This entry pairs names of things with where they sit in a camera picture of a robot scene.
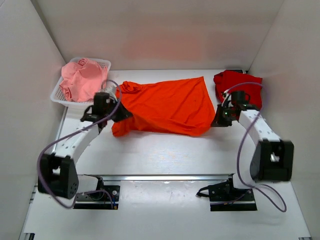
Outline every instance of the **white laundry basket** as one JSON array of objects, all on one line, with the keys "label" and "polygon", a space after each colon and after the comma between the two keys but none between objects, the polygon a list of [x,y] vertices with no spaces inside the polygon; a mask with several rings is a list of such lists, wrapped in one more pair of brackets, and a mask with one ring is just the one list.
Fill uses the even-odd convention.
[{"label": "white laundry basket", "polygon": [[[74,57],[70,60],[71,62],[77,63],[80,59],[83,57]],[[107,68],[107,73],[109,73],[111,62],[108,60],[98,59],[98,58],[88,58],[95,62],[97,62],[102,68]],[[50,99],[53,102],[60,103],[62,105],[65,105],[66,107],[70,108],[76,108],[76,109],[82,109],[83,107],[87,107],[89,105],[92,105],[92,101],[85,101],[85,102],[74,102],[74,101],[67,101],[63,92],[61,91],[59,85],[63,81],[63,77],[61,76],[57,84],[55,85],[53,92],[51,93]]]}]

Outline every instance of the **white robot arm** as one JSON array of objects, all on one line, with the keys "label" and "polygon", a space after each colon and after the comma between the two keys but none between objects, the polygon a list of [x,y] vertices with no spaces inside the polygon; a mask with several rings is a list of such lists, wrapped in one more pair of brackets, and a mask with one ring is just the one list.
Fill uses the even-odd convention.
[{"label": "white robot arm", "polygon": [[[94,96],[93,105],[84,111],[79,125],[74,129],[75,132],[84,130],[62,141],[54,153],[44,154],[41,157],[41,174],[54,195],[71,199],[77,193],[91,192],[103,188],[101,177],[77,175],[76,164],[90,142],[107,125],[107,121],[102,119],[116,108],[118,99],[114,92],[115,88],[110,88],[107,92],[97,92]],[[132,113],[120,102],[110,119],[119,122],[130,117],[132,117]],[[103,122],[86,129],[99,121]],[[38,179],[38,190],[40,193],[47,193],[40,179]]]},{"label": "white robot arm", "polygon": [[241,172],[237,171],[232,176],[233,187],[235,189],[250,189],[259,182],[289,181],[292,176],[293,143],[281,140],[272,131],[260,116],[257,107],[245,100],[244,91],[234,91],[230,95],[231,101],[224,101],[218,105],[211,126],[228,127],[232,125],[232,121],[238,121],[246,130],[249,129],[248,134],[255,144],[251,163],[240,166]]}]

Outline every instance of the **red cloth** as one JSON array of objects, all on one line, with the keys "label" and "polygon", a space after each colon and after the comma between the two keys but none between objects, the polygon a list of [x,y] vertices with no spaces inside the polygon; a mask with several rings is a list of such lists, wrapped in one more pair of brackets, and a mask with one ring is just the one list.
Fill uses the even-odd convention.
[{"label": "red cloth", "polygon": [[[254,82],[261,84],[262,78],[251,76],[249,74],[238,73],[235,71],[225,70],[214,76],[213,81],[215,83],[215,95],[222,103],[224,98],[222,93],[231,88],[234,85],[246,83],[246,82]],[[259,109],[262,107],[262,99],[261,99],[261,86],[253,85],[253,84],[244,84],[242,86],[235,87],[231,90],[235,91],[245,91],[246,94],[250,95],[250,104],[256,105]]]},{"label": "red cloth", "polygon": [[151,84],[125,81],[120,87],[121,102],[133,117],[113,124],[115,137],[130,130],[200,136],[215,117],[203,76]]}]

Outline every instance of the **wire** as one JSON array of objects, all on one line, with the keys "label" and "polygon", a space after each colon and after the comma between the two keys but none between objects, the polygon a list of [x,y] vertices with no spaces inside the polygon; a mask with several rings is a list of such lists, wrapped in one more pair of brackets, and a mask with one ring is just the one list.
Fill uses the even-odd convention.
[{"label": "wire", "polygon": [[225,98],[224,98],[224,100],[223,100],[223,102],[222,102],[222,104],[221,104],[221,106],[222,107],[225,107],[225,105],[227,104],[227,102],[228,102],[228,98],[230,97],[230,93],[227,93],[226,94],[226,96],[225,96]]},{"label": "wire", "polygon": [[226,205],[226,204],[233,204],[236,201],[242,199],[246,194],[242,194],[241,196],[239,196],[238,198],[231,200],[231,201],[221,201],[221,202],[215,202],[215,203],[210,203],[210,205]]},{"label": "wire", "polygon": [[[260,83],[248,81],[248,82],[242,82],[242,83],[239,83],[239,84],[237,84],[237,85],[234,85],[234,86],[230,87],[227,92],[229,92],[229,91],[230,91],[231,89],[233,89],[233,88],[236,88],[236,87],[239,87],[239,86],[242,86],[242,85],[246,85],[246,84],[258,85],[258,86],[260,86],[260,87],[262,87],[262,88],[264,87],[264,86],[263,86],[262,84],[260,84]],[[251,124],[249,125],[249,127],[246,129],[246,131],[245,131],[245,133],[244,133],[244,135],[243,135],[243,137],[242,137],[242,139],[241,139],[240,146],[239,146],[238,153],[237,153],[237,157],[236,157],[236,173],[238,174],[239,180],[240,180],[240,182],[241,182],[243,185],[245,185],[245,186],[247,186],[247,187],[249,187],[249,188],[258,190],[258,191],[259,191],[262,195],[264,195],[280,212],[285,213],[285,212],[287,211],[287,204],[286,204],[285,200],[283,199],[283,197],[281,196],[281,194],[280,194],[277,190],[275,190],[272,186],[269,186],[269,185],[267,185],[267,184],[261,184],[261,185],[260,185],[260,186],[264,186],[264,187],[267,187],[267,188],[273,190],[273,191],[279,196],[279,198],[281,199],[281,201],[282,201],[282,203],[283,203],[283,206],[284,206],[284,209],[281,209],[264,191],[262,191],[261,189],[259,189],[259,185],[253,186],[253,185],[250,185],[250,184],[245,183],[245,181],[243,180],[243,178],[241,177],[241,174],[240,174],[240,155],[241,155],[241,150],[242,150],[242,148],[243,148],[245,139],[246,139],[247,135],[249,134],[250,129],[254,126],[254,124],[257,122],[258,118],[260,117],[260,115],[261,115],[261,110],[264,108],[263,106],[262,106],[262,108],[260,109],[260,111],[258,112],[258,114],[256,115],[255,119],[252,121],[252,123],[251,123]]]},{"label": "wire", "polygon": [[113,80],[107,79],[106,81],[109,81],[109,82],[114,83],[114,84],[116,85],[116,87],[118,88],[118,90],[119,90],[119,99],[118,99],[118,102],[117,102],[117,104],[115,105],[114,109],[112,110],[112,112],[111,112],[109,115],[107,115],[106,117],[100,119],[99,121],[94,122],[93,124],[91,124],[91,125],[89,125],[89,126],[86,126],[86,127],[82,128],[81,130],[75,131],[75,132],[73,132],[73,133],[71,133],[71,134],[69,134],[69,135],[66,135],[66,136],[64,136],[64,137],[62,137],[62,138],[59,138],[58,140],[53,141],[52,143],[50,143],[48,146],[46,146],[46,147],[40,152],[40,154],[39,154],[39,156],[38,156],[38,159],[37,159],[37,162],[36,162],[36,169],[37,169],[38,177],[39,177],[39,180],[40,180],[43,188],[45,189],[45,191],[46,191],[48,194],[50,194],[50,195],[53,197],[53,199],[54,199],[58,204],[60,204],[62,207],[66,208],[66,209],[72,209],[72,208],[74,207],[74,205],[76,204],[76,199],[77,199],[77,196],[78,196],[78,195],[81,195],[82,193],[84,193],[84,194],[94,194],[94,193],[100,193],[100,192],[103,192],[103,193],[105,193],[105,194],[108,196],[108,198],[109,198],[109,200],[110,200],[110,202],[111,202],[111,209],[113,209],[112,198],[111,198],[110,194],[109,194],[106,190],[103,190],[103,189],[94,190],[94,191],[87,191],[87,192],[82,192],[82,193],[77,193],[77,194],[75,195],[75,197],[74,197],[73,203],[72,203],[70,206],[64,204],[64,203],[63,203],[62,201],[60,201],[60,200],[58,199],[58,197],[51,191],[50,187],[49,187],[48,184],[46,183],[46,180],[45,180],[44,176],[43,176],[42,173],[41,173],[41,168],[40,168],[41,158],[42,158],[42,156],[45,154],[45,152],[46,152],[50,147],[52,147],[53,145],[59,143],[59,142],[62,141],[62,140],[65,140],[65,139],[67,139],[67,138],[71,138],[71,137],[73,137],[73,136],[81,133],[82,131],[85,131],[85,130],[90,129],[90,128],[92,128],[94,125],[97,125],[97,124],[100,124],[100,123],[102,123],[102,122],[104,122],[104,121],[106,121],[106,120],[109,120],[110,117],[111,117],[113,114],[115,114],[115,112],[117,111],[117,109],[118,109],[118,107],[119,107],[119,105],[120,105],[120,103],[121,103],[121,99],[122,99],[121,88],[120,88],[120,86],[119,86],[115,81],[113,81]]},{"label": "wire", "polygon": [[106,195],[105,195],[105,193],[102,193],[102,194],[101,194],[101,197],[98,198],[98,199],[96,199],[96,198],[94,198],[94,197],[92,197],[92,196],[90,196],[90,195],[89,195],[89,197],[90,197],[92,200],[94,200],[94,201],[99,201],[99,200],[101,200],[103,197],[106,197]]},{"label": "wire", "polygon": [[112,201],[113,201],[113,204],[116,205],[115,196],[113,196],[113,195],[112,195]]}]

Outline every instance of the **orange shirt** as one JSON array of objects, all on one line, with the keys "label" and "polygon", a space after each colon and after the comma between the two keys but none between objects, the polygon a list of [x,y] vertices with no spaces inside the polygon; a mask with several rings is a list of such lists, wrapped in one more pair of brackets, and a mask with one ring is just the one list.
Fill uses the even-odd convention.
[{"label": "orange shirt", "polygon": [[113,124],[115,137],[130,130],[200,136],[215,117],[203,76],[151,84],[125,81],[120,87],[121,102],[133,117]]}]

